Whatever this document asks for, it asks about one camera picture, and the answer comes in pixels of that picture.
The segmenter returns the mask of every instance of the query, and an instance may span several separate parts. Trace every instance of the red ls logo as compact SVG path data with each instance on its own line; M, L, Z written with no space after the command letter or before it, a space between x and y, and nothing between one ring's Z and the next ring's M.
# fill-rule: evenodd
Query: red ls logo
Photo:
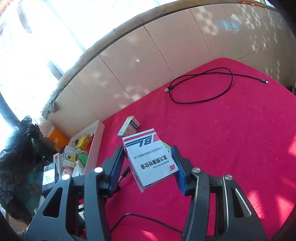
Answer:
M169 168L169 171L172 171L175 169L175 164L171 165L170 168Z

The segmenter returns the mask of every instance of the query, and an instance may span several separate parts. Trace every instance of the black wire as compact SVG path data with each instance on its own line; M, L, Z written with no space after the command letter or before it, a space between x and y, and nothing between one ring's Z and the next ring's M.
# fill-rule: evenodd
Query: black wire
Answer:
M229 73L224 73L224 72L210 72L210 71L213 71L213 70L216 70L216 69L226 69L229 71ZM208 99L204 99L204 100L198 100L198 101L192 101L192 102L178 102L178 101L175 101L171 95L171 90L176 87L177 85L183 83L184 81L186 80L189 80L189 79L192 79L192 78L195 78L197 76L200 76L200 75L204 75L204 74L227 74L227 75L231 75L231 81L230 81L230 84L229 86L227 87L226 90L224 90L222 93L220 93L219 95L216 95L212 98L208 98ZM259 79L259 78L256 78L256 77L252 77L252 76L249 76L249 75L244 75L244 74L233 74L231 72L230 69L226 68L226 67L219 67L219 68L214 68L214 69L210 69L210 70L207 70L207 71L204 71L200 74L186 74L186 75L182 75L178 78L175 78L169 85L168 87L168 92L169 92L169 95L170 95L170 98L171 100L176 103L176 104L195 104L195 103L201 103L201 102L206 102L206 101L210 101L210 100L213 100L213 99L216 99L218 97L220 97L221 95L224 95L231 87L232 85L232 82L233 82L233 76L241 76L241 77L247 77L247 78L251 78L251 79L255 79L255 80L259 80L261 82L264 82L264 83L267 83L268 84L268 81L265 81L265 80L262 80L262 79ZM180 79L180 78L183 78L183 77L189 77L189 78L186 78L184 80L181 80L180 82L176 83L175 85L172 85L177 79Z
M165 224L165 223L163 223L163 222L161 222L161 221L158 221L158 220L156 220L156 219L154 219L154 218L150 218L150 217L146 217L146 216L143 216L143 215L139 215L139 214L135 214L135 213L126 213L125 215L123 215L118 221L117 221L117 223L110 229L110 233L112 233L112 231L117 227L117 225L126 217L126 216L135 216L135 217L139 217L139 218L144 218L144 219L148 219L148 220L150 220L150 221L153 221L153 222L156 222L156 223L158 223L158 224L160 224L160 225L162 225L162 226L165 226L166 228L168 228L168 229L171 229L171 230L173 230L173 231L175 231L175 232L177 232L177 233L180 233L180 234L182 234L183 233L183 231L181 231L181 230L179 230L179 229L176 229L176 228L174 228L174 227L172 227L172 226L170 226L170 225L167 225L167 224Z

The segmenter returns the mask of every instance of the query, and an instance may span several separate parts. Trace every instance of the silver screw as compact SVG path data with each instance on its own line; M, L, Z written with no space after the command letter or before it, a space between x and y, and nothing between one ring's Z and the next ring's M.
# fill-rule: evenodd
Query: silver screw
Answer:
M228 180L228 181L230 181L230 180L232 180L232 176L229 175L229 174L226 174L226 175L225 175L225 179Z
M101 167L96 167L95 169L94 169L94 172L96 172L96 173L100 173L100 172L102 172L103 171L103 168L101 168Z
M192 168L192 171L193 171L194 173L200 173L200 168L198 168L198 167L194 167L194 168Z
M70 178L70 174L68 174L68 173L62 175L63 180L68 180L69 178Z

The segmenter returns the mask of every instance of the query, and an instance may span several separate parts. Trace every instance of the orange container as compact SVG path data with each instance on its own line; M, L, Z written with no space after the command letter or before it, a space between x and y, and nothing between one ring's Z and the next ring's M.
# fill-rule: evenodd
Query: orange container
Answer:
M59 150L61 150L65 145L68 145L69 143L69 140L67 140L67 138L64 137L54 126L52 126L46 137L51 140L58 147Z

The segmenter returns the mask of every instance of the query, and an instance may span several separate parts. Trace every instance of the pink cloth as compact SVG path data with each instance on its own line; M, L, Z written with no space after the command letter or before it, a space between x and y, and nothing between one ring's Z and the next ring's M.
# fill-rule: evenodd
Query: pink cloth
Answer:
M233 73L269 81L234 77L223 96L205 103L174 104L164 85L104 121L98 166L111 157L122 140L117 136L128 116L140 131L154 128L160 139L176 145L183 157L209 175L231 174L249 198L269 238L284 223L296 203L296 101L282 85L240 62L220 58L189 72L227 67ZM179 101L196 101L219 94L230 83L228 75L204 75L176 87ZM141 193L130 173L121 191L106 203L110 228L125 213L146 215L183 230L190 197L178 190L173 176ZM209 234L213 234L210 210ZM180 234L154 222L126 217L113 231L117 240L179 240Z

